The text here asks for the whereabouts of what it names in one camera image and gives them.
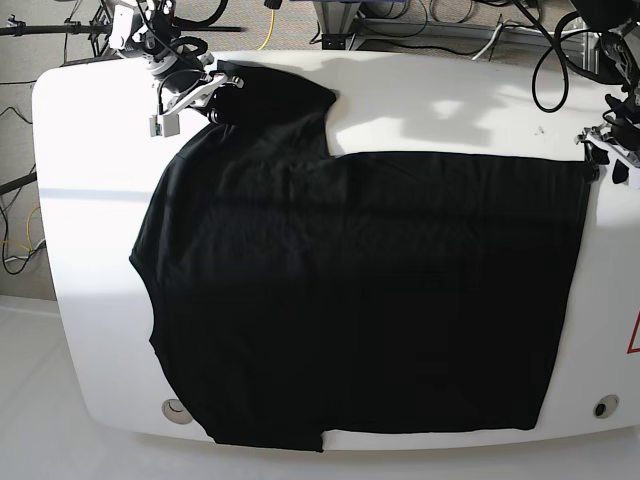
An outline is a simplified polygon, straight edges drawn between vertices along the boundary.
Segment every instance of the cable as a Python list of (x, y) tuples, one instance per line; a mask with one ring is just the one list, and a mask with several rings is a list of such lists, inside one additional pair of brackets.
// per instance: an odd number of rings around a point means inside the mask
[[(571, 32), (567, 35), (565, 35), (564, 37), (562, 37), (562, 39), (560, 40), (561, 42), (564, 42), (565, 40), (571, 38), (571, 37), (575, 37), (576, 35), (580, 35), (583, 33), (590, 33), (592, 32), (592, 30), (578, 30), (578, 31), (574, 31)], [(538, 83), (538, 74), (540, 73), (540, 69), (542, 68), (542, 64), (544, 63), (544, 61), (547, 59), (547, 57), (549, 56), (549, 54), (551, 54), (551, 52), (553, 52), (554, 48), (553, 47), (549, 47), (549, 49), (544, 52), (544, 54), (540, 57), (540, 60), (538, 60), (538, 63), (536, 64), (535, 68), (533, 69), (533, 78), (532, 78), (532, 84), (531, 84), (531, 93), (533, 95), (533, 100), (534, 102), (536, 102), (536, 105), (538, 105), (538, 108), (540, 108), (539, 105), (539, 101), (538, 101), (538, 92), (536, 89), (536, 85)], [(565, 80), (565, 90), (567, 91), (568, 94), (568, 87), (569, 87), (569, 82)], [(563, 102), (562, 105), (560, 105), (560, 108), (562, 108), (562, 106), (564, 106), (564, 103), (566, 103), (566, 97), (563, 96)]]
[(273, 34), (273, 26), (275, 25), (275, 23), (276, 23), (276, 11), (271, 10), (271, 26), (269, 27), (269, 33), (267, 34), (267, 39), (264, 41), (264, 43), (258, 50), (264, 50), (264, 47), (266, 47), (269, 44), (269, 40), (271, 40), (271, 35)]
[(33, 256), (34, 253), (37, 253), (40, 250), (44, 250), (45, 248), (47, 248), (45, 242), (46, 242), (46, 239), (43, 238), (42, 240), (40, 240), (36, 244), (36, 247), (31, 252), (29, 252), (29, 255), (12, 255), (11, 257), (5, 259), (4, 263), (11, 263), (11, 262), (15, 262), (17, 260), (23, 260), (23, 261), (26, 260), (26, 261), (28, 261), (29, 257)]
[[(35, 209), (33, 209), (31, 211), (31, 214), (29, 215), (29, 219), (27, 220), (27, 238), (29, 240), (29, 247), (27, 247), (25, 245), (18, 244), (21, 248), (23, 248), (27, 252), (29, 252), (28, 255), (26, 257), (24, 257), (24, 256), (23, 257), (12, 256), (12, 257), (7, 258), (6, 249), (7, 249), (7, 245), (9, 244), (9, 220), (7, 218), (5, 210), (0, 207), (0, 214), (2, 214), (2, 219), (4, 220), (4, 224), (5, 224), (4, 239), (2, 241), (2, 257), (1, 257), (1, 259), (2, 259), (2, 267), (4, 268), (5, 272), (7, 272), (9, 275), (15, 276), (15, 275), (21, 274), (24, 271), (24, 269), (27, 267), (27, 264), (29, 263), (29, 261), (31, 261), (31, 259), (33, 257), (35, 257), (38, 254), (39, 251), (41, 251), (41, 250), (46, 248), (46, 241), (45, 241), (44, 238), (38, 242), (38, 244), (36, 245), (35, 249), (31, 248), (32, 247), (32, 245), (31, 245), (31, 234), (30, 234), (30, 228), (29, 228), (30, 227), (30, 220), (31, 220), (31, 217), (32, 217), (33, 213), (39, 208), (40, 207), (36, 207)], [(22, 266), (16, 271), (10, 270), (7, 267), (7, 264), (9, 264), (9, 263), (11, 263), (13, 261), (17, 261), (17, 260), (21, 260), (23, 262)]]
[(4, 238), (2, 240), (2, 267), (4, 268), (5, 272), (7, 272), (9, 275), (19, 275), (26, 268), (27, 262), (25, 261), (24, 264), (22, 265), (22, 268), (16, 272), (11, 271), (9, 270), (9, 268), (7, 268), (7, 264), (5, 263), (5, 260), (7, 259), (6, 248), (9, 243), (9, 220), (7, 219), (7, 215), (4, 213), (4, 209), (0, 208), (0, 214), (2, 214), (2, 218), (4, 220), (4, 225), (5, 225)]
[(537, 75), (534, 72), (534, 76), (531, 83), (531, 94), (533, 95), (533, 101), (536, 106), (545, 113), (555, 113), (560, 110), (565, 103), (567, 103), (567, 99), (569, 98), (569, 72), (567, 70), (567, 57), (564, 53), (558, 48), (558, 46), (554, 43), (553, 38), (549, 35), (549, 32), (542, 26), (542, 24), (533, 16), (529, 11), (522, 5), (520, 0), (511, 0), (513, 4), (516, 6), (520, 13), (522, 13), (525, 17), (529, 19), (529, 21), (538, 29), (540, 33), (544, 35), (544, 37), (549, 42), (549, 45), (552, 46), (552, 49), (555, 50), (556, 55), (558, 55), (558, 60), (560, 61), (560, 68), (562, 69), (562, 79), (564, 83), (562, 98), (560, 102), (553, 108), (544, 107), (540, 101), (538, 100), (538, 94), (536, 91), (536, 79)]
[[(435, 20), (436, 22), (440, 22), (440, 23), (445, 23), (442, 22), (442, 20), (440, 20), (437, 16), (436, 16), (436, 2), (437, 0), (429, 0), (429, 15), (431, 15), (431, 18), (433, 20)], [(469, 20), (469, 18), (471, 18), (471, 15), (473, 15), (473, 7), (474, 7), (474, 2), (473, 0), (469, 0), (469, 10), (467, 11), (466, 15), (464, 17), (462, 17), (462, 19), (458, 20), (457, 22), (446, 22), (446, 23), (464, 23), (467, 20)]]
[(420, 2), (422, 9), (424, 10), (424, 24), (422, 25), (420, 30), (418, 30), (417, 32), (410, 33), (408, 35), (390, 35), (388, 33), (380, 33), (374, 30), (373, 28), (368, 27), (367, 25), (362, 25), (362, 24), (360, 25), (366, 28), (367, 30), (369, 30), (370, 32), (375, 33), (376, 35), (382, 35), (384, 37), (389, 37), (389, 38), (410, 38), (410, 37), (415, 37), (416, 35), (420, 35), (422, 32), (425, 31), (425, 29), (427, 28), (427, 25), (429, 24), (429, 13), (427, 12), (427, 7), (425, 6), (424, 1), (423, 0), (418, 0), (418, 1)]
[[(80, 6), (82, 5), (82, 2), (84, 2), (84, 0), (76, 0), (76, 3), (73, 5), (73, 8), (71, 9), (71, 13), (69, 14), (69, 18), (67, 18), (64, 23), (71, 23), (71, 20), (73, 19), (73, 16), (76, 14), (76, 12), (78, 11), (78, 9), (80, 8)], [(64, 34), (64, 48), (62, 51), (62, 60), (63, 60), (63, 64), (67, 63), (67, 42), (69, 41), (69, 34), (65, 33)]]
[[(29, 170), (29, 175), (31, 175), (33, 173), (33, 171), (36, 169), (35, 164), (33, 165), (33, 167), (31, 167), (31, 170)], [(13, 204), (16, 203), (16, 200), (18, 199), (18, 195), (20, 195), (20, 192), (22, 192), (22, 189), (25, 186), (23, 185), (22, 187), (20, 187), (18, 189), (18, 191), (16, 192), (16, 194), (13, 196), (13, 198), (11, 199), (11, 201), (9, 203), (7, 203), (7, 205), (2, 205), (5, 209), (5, 211), (9, 211), (11, 209), (11, 207), (13, 207)]]
[(439, 47), (439, 46), (436, 46), (436, 45), (403, 45), (402, 43), (393, 42), (391, 40), (368, 40), (368, 41), (386, 43), (388, 45), (393, 45), (395, 47), (400, 47), (400, 48), (407, 48), (409, 50), (442, 50), (443, 52), (449, 52), (449, 53), (452, 53), (454, 55), (461, 55), (461, 56), (475, 55), (476, 53), (478, 53), (480, 51), (478, 49), (478, 50), (474, 50), (472, 52), (459, 52), (459, 51), (454, 50), (452, 48)]
[(138, 5), (138, 11), (140, 12), (140, 17), (142, 17), (142, 23), (144, 23), (145, 27), (147, 27), (147, 30), (149, 30), (149, 33), (151, 33), (151, 35), (153, 35), (153, 37), (158, 41), (158, 43), (160, 45), (162, 45), (165, 49), (169, 50), (179, 60), (181, 60), (183, 63), (189, 65), (191, 68), (194, 68), (194, 69), (201, 69), (202, 68), (201, 65), (196, 64), (195, 62), (191, 62), (189, 59), (185, 58), (183, 55), (178, 53), (177, 50), (172, 48), (171, 45), (168, 45), (164, 40), (162, 40), (160, 37), (158, 37), (156, 32), (151, 27), (151, 24), (149, 23), (149, 20), (147, 20), (147, 16), (144, 14), (144, 10), (142, 10), (142, 4), (140, 3), (140, 0), (136, 0), (136, 4)]
[[(10, 242), (9, 240), (3, 240), (2, 241), (2, 245), (9, 245), (13, 242)], [(14, 243), (14, 245), (16, 245), (17, 247), (22, 248), (23, 250), (26, 250), (27, 252), (30, 252), (31, 249), (29, 247), (27, 247), (26, 245), (22, 245), (21, 243)]]
[(222, 15), (224, 14), (224, 11), (227, 9), (228, 3), (229, 3), (229, 0), (220, 0), (220, 5), (218, 5), (218, 8), (216, 9), (216, 11), (213, 12), (213, 15), (211, 15), (209, 18), (206, 18), (202, 21), (195, 21), (195, 20), (188, 20), (186, 18), (174, 17), (173, 24), (176, 27), (182, 27), (182, 28), (209, 27), (214, 23), (216, 23), (218, 20), (220, 20), (220, 17), (222, 17)]
[(495, 45), (498, 42), (498, 38), (500, 37), (500, 32), (502, 32), (503, 28), (504, 28), (504, 23), (498, 23), (498, 26), (493, 32), (493, 35), (491, 36), (491, 39), (489, 40), (489, 42), (471, 60), (478, 60), (482, 55), (484, 55), (487, 52), (487, 50), (489, 50), (493, 45)]
[(31, 210), (29, 217), (27, 218), (27, 242), (29, 242), (29, 251), (33, 250), (33, 245), (31, 244), (31, 218), (33, 214), (40, 210), (40, 205)]
[(36, 82), (37, 80), (29, 80), (27, 82), (0, 82), (0, 85), (31, 85)]

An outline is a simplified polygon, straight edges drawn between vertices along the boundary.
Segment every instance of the white tabletop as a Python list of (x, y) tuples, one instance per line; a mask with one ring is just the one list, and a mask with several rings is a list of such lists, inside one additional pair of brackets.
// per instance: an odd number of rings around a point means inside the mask
[[(601, 122), (610, 91), (572, 79), (567, 106), (548, 115), (531, 100), (531, 72), (517, 67), (368, 52), (220, 58), (274, 66), (339, 91), (328, 118), (334, 154), (437, 150), (581, 160), (573, 138)], [(542, 101), (555, 103), (561, 85), (557, 76), (543, 75)], [(127, 430), (208, 439), (197, 424), (175, 425), (162, 415), (162, 402), (175, 395), (148, 343), (151, 303), (128, 261), (160, 175), (206, 119), (186, 111), (180, 136), (149, 138), (155, 88), (135, 60), (49, 71), (36, 85), (33, 104), (53, 279), (91, 415)], [(640, 424), (640, 353), (627, 353), (640, 308), (640, 192), (614, 186), (611, 170), (592, 190), (558, 361), (534, 430), (328, 432), (325, 448), (451, 448)], [(609, 394), (620, 397), (618, 410), (596, 419), (595, 404)]]

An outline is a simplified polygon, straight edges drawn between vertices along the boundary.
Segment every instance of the circular port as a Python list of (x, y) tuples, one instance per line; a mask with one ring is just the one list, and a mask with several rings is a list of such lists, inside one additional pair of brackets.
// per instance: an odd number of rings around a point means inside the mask
[(164, 416), (167, 417), (168, 420), (178, 425), (187, 425), (193, 422), (191, 414), (184, 408), (182, 402), (175, 398), (163, 402), (162, 413), (164, 413)]
[(617, 395), (607, 395), (593, 408), (593, 416), (599, 419), (609, 418), (618, 408), (620, 399)]

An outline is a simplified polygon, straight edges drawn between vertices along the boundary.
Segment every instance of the black t-shirt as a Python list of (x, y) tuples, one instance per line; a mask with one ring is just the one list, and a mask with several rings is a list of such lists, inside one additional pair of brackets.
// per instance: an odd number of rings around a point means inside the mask
[(131, 262), (177, 396), (216, 442), (535, 427), (589, 199), (585, 162), (332, 157), (335, 94), (224, 63), (235, 125), (168, 165)]

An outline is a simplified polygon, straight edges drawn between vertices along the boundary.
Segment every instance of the red warning sign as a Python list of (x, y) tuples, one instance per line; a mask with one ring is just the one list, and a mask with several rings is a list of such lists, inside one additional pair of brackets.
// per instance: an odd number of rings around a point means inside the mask
[(640, 326), (640, 313), (638, 313), (636, 326), (633, 329), (633, 335), (631, 335), (631, 342), (629, 342), (629, 350), (627, 350), (627, 354), (640, 352), (640, 335), (638, 335), (639, 326)]

